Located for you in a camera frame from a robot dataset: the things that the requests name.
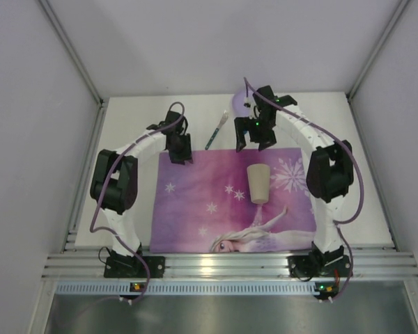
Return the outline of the fork with teal handle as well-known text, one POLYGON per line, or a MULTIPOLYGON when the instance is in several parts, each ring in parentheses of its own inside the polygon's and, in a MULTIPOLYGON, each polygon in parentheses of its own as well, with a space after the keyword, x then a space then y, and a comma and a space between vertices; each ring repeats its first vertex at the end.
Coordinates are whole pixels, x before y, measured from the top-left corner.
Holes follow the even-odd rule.
POLYGON ((215 128, 214 132, 212 133, 210 139, 206 143, 205 150, 209 150, 210 146, 212 145, 212 142, 218 135, 218 132, 223 127, 223 125, 226 123, 226 121, 229 119, 229 112, 225 110, 219 120, 218 126, 215 128))

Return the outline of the beige paper cup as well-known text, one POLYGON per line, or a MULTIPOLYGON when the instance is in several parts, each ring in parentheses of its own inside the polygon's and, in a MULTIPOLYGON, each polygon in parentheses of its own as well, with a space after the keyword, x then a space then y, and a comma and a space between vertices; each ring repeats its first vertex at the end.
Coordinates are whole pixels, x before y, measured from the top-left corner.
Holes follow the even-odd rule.
POLYGON ((251 202, 262 205, 269 201, 270 167, 267 164, 252 164, 247 167, 251 202))

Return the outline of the purple printed placemat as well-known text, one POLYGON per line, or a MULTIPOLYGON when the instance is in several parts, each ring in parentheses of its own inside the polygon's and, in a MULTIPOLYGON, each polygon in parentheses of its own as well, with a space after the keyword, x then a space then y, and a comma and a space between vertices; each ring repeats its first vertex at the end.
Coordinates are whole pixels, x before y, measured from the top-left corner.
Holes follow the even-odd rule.
POLYGON ((299 148, 200 150, 193 164, 160 154, 150 250, 264 253, 311 248, 316 232, 299 148), (247 168, 270 167, 269 200, 251 201, 247 168))

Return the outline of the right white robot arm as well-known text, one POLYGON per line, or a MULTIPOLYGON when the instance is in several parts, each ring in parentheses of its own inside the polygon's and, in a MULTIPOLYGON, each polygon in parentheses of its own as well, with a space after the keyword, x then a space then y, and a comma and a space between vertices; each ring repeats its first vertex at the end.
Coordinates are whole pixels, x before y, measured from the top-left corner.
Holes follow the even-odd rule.
POLYGON ((309 196, 314 199, 316 233, 309 256, 317 267, 329 266, 343 258, 344 247, 334 224, 334 213, 354 182, 351 145, 330 138, 300 110, 290 95, 277 97, 270 86, 258 93, 240 91, 231 106, 234 115, 236 150, 248 142, 260 151, 277 142, 275 132, 288 135, 309 158, 305 166, 309 196))

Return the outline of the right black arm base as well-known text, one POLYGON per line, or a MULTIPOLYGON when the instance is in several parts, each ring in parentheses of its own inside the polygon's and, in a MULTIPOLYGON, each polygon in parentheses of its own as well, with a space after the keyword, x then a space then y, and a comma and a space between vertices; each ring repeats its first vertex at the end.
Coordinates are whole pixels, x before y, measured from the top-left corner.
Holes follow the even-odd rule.
POLYGON ((315 264, 308 255, 294 255, 288 258, 288 269, 291 278, 306 282, 314 278, 346 278, 351 264, 347 255, 325 267, 315 264))

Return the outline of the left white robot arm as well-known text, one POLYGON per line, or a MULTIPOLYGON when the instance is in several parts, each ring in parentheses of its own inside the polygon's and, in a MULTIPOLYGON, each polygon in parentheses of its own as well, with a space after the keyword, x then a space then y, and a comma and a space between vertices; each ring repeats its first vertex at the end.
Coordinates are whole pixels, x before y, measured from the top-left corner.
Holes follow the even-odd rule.
POLYGON ((130 212, 139 193, 139 167, 163 151, 173 164, 192 163, 187 128, 184 113, 169 110, 165 120, 148 126, 132 143, 98 153, 90 187, 96 201, 90 232, 111 233, 111 249, 117 255, 134 257, 141 245, 130 212))

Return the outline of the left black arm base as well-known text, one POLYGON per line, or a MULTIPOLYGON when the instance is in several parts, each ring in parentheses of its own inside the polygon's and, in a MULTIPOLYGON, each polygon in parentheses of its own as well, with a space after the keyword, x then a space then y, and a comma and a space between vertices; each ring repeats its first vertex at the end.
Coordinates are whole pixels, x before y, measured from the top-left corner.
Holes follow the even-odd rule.
MULTIPOLYGON (((151 278, 162 278, 165 270, 165 257, 142 256, 151 278)), ((136 257, 110 256, 106 260, 105 278, 147 278, 147 269, 136 257)))

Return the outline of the lilac plastic plate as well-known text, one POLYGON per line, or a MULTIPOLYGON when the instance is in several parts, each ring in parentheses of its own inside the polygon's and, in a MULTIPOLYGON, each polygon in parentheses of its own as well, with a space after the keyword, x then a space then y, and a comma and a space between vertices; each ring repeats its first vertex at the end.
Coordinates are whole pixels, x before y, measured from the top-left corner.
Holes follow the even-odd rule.
POLYGON ((234 118, 256 118, 254 107, 256 106, 253 94, 245 89, 238 91, 231 100, 231 108, 234 118))

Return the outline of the right aluminium frame post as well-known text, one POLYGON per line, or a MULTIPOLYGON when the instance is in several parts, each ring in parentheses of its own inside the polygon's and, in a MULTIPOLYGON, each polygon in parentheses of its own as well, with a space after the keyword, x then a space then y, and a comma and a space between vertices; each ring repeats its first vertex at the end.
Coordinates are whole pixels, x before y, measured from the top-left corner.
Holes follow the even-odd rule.
POLYGON ((352 102, 356 96, 359 88, 364 83, 364 80, 368 77, 373 65, 377 61, 379 55, 383 51, 385 45, 388 43, 389 39, 393 35, 401 21, 402 17, 408 11, 409 6, 411 5, 411 0, 400 0, 396 2, 396 6, 393 9, 392 13, 389 16, 387 23, 384 25, 384 28, 374 46, 372 46, 369 55, 366 57, 366 60, 361 67, 356 79, 353 81, 353 84, 350 90, 346 93, 346 98, 349 103, 352 102))

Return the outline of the aluminium frame post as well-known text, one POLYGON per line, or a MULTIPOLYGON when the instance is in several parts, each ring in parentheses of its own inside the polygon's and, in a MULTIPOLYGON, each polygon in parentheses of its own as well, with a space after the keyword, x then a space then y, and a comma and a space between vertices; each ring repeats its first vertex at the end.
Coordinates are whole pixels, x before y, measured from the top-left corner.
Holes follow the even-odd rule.
POLYGON ((368 77, 373 65, 377 61, 379 55, 383 51, 385 45, 388 43, 389 39, 393 35, 401 21, 402 17, 408 11, 409 6, 411 5, 411 0, 400 0, 396 2, 396 6, 393 9, 392 13, 389 16, 387 23, 384 25, 384 28, 374 46, 372 46, 369 55, 366 57, 366 60, 361 67, 356 79, 353 81, 353 84, 350 90, 346 93, 346 98, 349 103, 352 102, 356 96, 359 88, 364 83, 364 80, 368 77))
POLYGON ((68 54, 79 76, 82 78, 82 81, 87 87, 93 100, 99 106, 102 106, 104 104, 104 99, 101 97, 101 94, 99 94, 95 84, 92 81, 90 74, 88 73, 88 70, 86 69, 86 66, 84 65, 84 62, 82 61, 79 53, 77 52, 75 46, 73 45, 72 40, 70 39, 61 20, 56 14, 52 4, 48 0, 36 0, 36 3, 40 6, 49 24, 53 28, 57 37, 59 38, 61 44, 63 45, 63 48, 68 54))

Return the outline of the aluminium mounting rail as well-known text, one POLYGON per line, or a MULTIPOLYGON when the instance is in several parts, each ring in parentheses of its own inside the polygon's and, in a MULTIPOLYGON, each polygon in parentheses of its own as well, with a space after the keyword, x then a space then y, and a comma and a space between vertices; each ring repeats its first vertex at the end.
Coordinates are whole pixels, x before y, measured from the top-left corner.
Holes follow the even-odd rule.
MULTIPOLYGON (((418 265, 410 252, 392 248, 354 248, 355 280, 418 280, 418 265)), ((292 253, 169 254, 165 256, 165 280, 288 280, 292 253)), ((69 251, 48 256, 43 279, 97 280, 104 274, 98 250, 69 251)))

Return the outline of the left aluminium frame post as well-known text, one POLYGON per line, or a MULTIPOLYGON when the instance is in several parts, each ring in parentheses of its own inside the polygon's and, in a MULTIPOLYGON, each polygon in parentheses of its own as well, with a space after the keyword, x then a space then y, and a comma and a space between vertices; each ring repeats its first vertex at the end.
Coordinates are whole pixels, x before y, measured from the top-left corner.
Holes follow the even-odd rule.
POLYGON ((49 24, 53 28, 57 37, 59 38, 61 44, 63 45, 63 48, 68 54, 79 76, 82 78, 82 81, 87 87, 93 100, 99 106, 102 106, 104 104, 104 99, 101 97, 101 94, 99 94, 95 84, 92 81, 90 74, 88 73, 88 70, 86 69, 86 66, 84 65, 84 62, 82 61, 79 53, 77 52, 75 46, 73 45, 72 40, 70 39, 61 20, 56 14, 52 4, 48 0, 36 0, 36 3, 40 6, 49 24))

